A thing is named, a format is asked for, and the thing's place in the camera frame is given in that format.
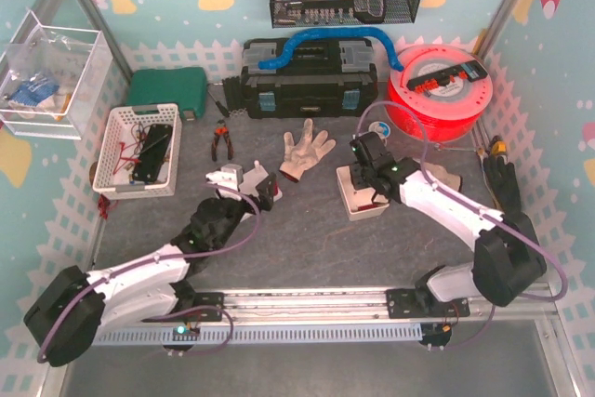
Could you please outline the white peg board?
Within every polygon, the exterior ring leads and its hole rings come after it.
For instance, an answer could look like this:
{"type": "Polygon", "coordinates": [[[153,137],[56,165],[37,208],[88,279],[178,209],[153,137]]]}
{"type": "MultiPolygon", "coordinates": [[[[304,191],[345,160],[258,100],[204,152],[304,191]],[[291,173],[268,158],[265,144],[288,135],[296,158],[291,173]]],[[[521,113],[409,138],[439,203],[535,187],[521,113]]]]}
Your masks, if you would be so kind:
{"type": "MultiPolygon", "coordinates": [[[[270,173],[264,168],[259,160],[254,162],[254,167],[243,173],[243,179],[239,184],[239,191],[247,196],[252,196],[258,200],[258,193],[256,186],[265,179],[270,173]]],[[[274,202],[279,200],[283,195],[274,197],[274,202]]]]}

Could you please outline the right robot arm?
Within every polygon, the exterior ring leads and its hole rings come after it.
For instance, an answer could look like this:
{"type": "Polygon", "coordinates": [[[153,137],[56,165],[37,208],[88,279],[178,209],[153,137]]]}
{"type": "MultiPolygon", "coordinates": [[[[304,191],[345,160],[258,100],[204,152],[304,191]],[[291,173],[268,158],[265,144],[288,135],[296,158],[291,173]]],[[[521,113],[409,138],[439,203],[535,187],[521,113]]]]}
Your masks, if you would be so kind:
{"type": "Polygon", "coordinates": [[[440,316],[465,298],[505,307],[547,271],[534,248],[536,232],[523,212],[485,208],[446,186],[411,157],[397,160],[378,134],[350,142],[356,161],[351,180],[387,201],[413,208],[441,224],[472,252],[470,263],[438,266],[390,299],[398,317],[440,316]]]}

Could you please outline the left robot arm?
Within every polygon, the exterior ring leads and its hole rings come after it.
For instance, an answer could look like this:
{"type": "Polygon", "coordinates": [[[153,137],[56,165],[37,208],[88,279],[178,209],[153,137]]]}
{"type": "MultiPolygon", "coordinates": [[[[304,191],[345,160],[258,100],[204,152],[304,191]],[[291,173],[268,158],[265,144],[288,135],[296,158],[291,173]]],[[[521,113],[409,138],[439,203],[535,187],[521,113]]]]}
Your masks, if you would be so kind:
{"type": "Polygon", "coordinates": [[[260,218],[278,199],[275,174],[261,165],[243,172],[225,165],[205,176],[215,194],[189,223],[148,255],[103,270],[61,270],[27,310],[23,322],[39,346],[37,361],[61,367],[100,336],[142,321],[198,312],[188,277],[205,261],[236,249],[229,241],[246,218],[260,218]]]}

